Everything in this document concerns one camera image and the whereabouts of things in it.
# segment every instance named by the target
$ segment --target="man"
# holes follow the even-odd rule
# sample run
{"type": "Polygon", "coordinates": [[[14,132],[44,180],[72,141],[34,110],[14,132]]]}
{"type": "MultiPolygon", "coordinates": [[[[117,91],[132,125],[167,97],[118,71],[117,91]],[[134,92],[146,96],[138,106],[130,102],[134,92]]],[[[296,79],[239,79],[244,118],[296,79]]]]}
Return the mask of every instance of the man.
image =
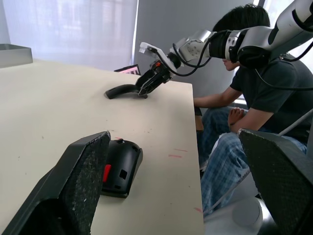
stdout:
{"type": "MultiPolygon", "coordinates": [[[[213,31],[240,30],[258,25],[269,26],[267,12],[261,7],[246,5],[227,13],[213,31]]],[[[221,94],[194,99],[195,107],[209,108],[202,118],[204,130],[198,133],[200,166],[211,154],[201,179],[204,217],[213,212],[210,208],[248,170],[247,158],[237,136],[238,130],[244,128],[279,133],[313,108],[312,92],[272,89],[260,81],[254,70],[225,59],[223,63],[228,71],[239,67],[231,85],[221,94]],[[240,109],[227,108],[242,94],[249,109],[246,114],[240,109]],[[217,147],[212,152],[218,139],[217,147]]],[[[313,75],[300,61],[289,63],[277,58],[258,71],[265,81],[275,86],[313,87],[313,75]]],[[[311,119],[284,136],[304,153],[311,119]]],[[[215,209],[227,204],[230,197],[227,196],[215,209]]]]}

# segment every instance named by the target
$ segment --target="cable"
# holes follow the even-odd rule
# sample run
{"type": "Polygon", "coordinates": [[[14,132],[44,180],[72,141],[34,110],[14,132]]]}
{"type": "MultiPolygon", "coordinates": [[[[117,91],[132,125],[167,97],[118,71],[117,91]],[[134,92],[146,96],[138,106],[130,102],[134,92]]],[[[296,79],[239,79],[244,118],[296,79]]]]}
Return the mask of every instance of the cable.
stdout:
{"type": "Polygon", "coordinates": [[[177,76],[180,76],[180,77],[188,77],[192,74],[195,73],[195,71],[197,71],[197,69],[199,68],[200,64],[201,64],[201,61],[202,61],[202,58],[203,58],[203,55],[204,55],[204,52],[207,48],[207,46],[209,45],[210,41],[215,38],[216,36],[220,35],[221,33],[224,33],[226,30],[224,31],[220,31],[220,32],[217,32],[216,34],[213,34],[212,37],[208,38],[208,40],[206,41],[203,49],[202,49],[202,52],[201,52],[201,55],[200,55],[200,58],[199,58],[199,61],[198,61],[198,64],[196,65],[196,67],[189,73],[187,74],[181,74],[181,73],[178,73],[178,72],[175,72],[174,70],[172,70],[166,63],[165,61],[163,60],[163,58],[161,57],[161,55],[159,54],[159,52],[157,50],[155,50],[154,48],[150,48],[150,51],[152,51],[153,53],[157,54],[160,61],[163,63],[163,65],[173,74],[177,75],[177,76]]]}
{"type": "Polygon", "coordinates": [[[303,122],[305,119],[307,119],[311,114],[313,113],[313,109],[308,111],[306,114],[304,114],[301,118],[299,118],[297,121],[295,121],[293,124],[291,124],[289,127],[287,127],[285,130],[283,130],[281,133],[278,134],[278,136],[283,136],[284,134],[291,131],[294,127],[299,125],[301,122],[303,122]]]}
{"type": "Polygon", "coordinates": [[[255,69],[256,74],[258,75],[259,79],[268,87],[271,88],[275,88],[278,90],[285,90],[285,91],[313,91],[313,87],[278,87],[278,86],[274,86],[271,85],[269,83],[267,83],[259,74],[259,72],[257,71],[257,69],[255,69]]]}
{"type": "Polygon", "coordinates": [[[303,56],[305,56],[311,50],[311,48],[313,48],[313,42],[311,42],[311,44],[308,46],[308,48],[306,48],[306,50],[301,55],[299,55],[297,58],[287,59],[287,58],[283,57],[283,60],[285,60],[287,62],[295,62],[297,60],[300,60],[303,56]]]}
{"type": "Polygon", "coordinates": [[[187,66],[192,67],[192,68],[202,68],[202,67],[206,66],[207,63],[209,63],[209,61],[211,60],[211,57],[210,57],[210,58],[208,58],[208,60],[207,60],[203,65],[199,65],[199,66],[197,67],[197,65],[192,65],[192,64],[187,63],[187,62],[180,56],[179,52],[178,52],[177,49],[176,49],[175,43],[173,43],[173,49],[174,49],[174,52],[175,52],[176,56],[179,58],[179,60],[180,60],[184,65],[187,65],[187,66]]]}

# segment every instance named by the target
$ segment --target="red mark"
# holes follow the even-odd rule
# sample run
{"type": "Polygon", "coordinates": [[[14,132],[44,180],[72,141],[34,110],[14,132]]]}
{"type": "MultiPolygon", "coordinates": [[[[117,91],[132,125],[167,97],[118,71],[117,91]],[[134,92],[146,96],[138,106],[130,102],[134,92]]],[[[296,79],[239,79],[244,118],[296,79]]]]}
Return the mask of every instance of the red mark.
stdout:
{"type": "Polygon", "coordinates": [[[174,158],[182,158],[182,156],[179,156],[179,155],[172,155],[172,154],[169,154],[168,156],[169,156],[169,157],[174,157],[174,158]]]}
{"type": "Polygon", "coordinates": [[[182,150],[182,149],[177,149],[177,148],[174,148],[174,150],[182,151],[182,152],[188,152],[187,150],[182,150]]]}
{"type": "Polygon", "coordinates": [[[203,211],[200,208],[194,207],[194,209],[200,213],[203,213],[203,211]]]}

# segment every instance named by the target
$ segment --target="red button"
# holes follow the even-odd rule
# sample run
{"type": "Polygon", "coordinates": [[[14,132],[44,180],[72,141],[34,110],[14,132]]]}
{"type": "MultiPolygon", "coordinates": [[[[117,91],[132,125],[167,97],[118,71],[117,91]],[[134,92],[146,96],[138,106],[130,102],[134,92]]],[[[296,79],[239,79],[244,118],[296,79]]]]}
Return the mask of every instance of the red button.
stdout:
{"type": "Polygon", "coordinates": [[[111,165],[106,165],[104,167],[104,175],[103,175],[103,182],[105,183],[108,179],[109,171],[111,170],[111,165]]]}

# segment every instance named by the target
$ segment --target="metal tray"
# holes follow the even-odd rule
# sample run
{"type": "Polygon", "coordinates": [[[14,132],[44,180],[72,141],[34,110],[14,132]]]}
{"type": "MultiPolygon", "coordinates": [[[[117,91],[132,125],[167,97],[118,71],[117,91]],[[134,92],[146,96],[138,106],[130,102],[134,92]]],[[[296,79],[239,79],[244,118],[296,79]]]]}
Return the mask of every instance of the metal tray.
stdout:
{"type": "Polygon", "coordinates": [[[0,68],[33,63],[31,48],[0,44],[0,68]]]}

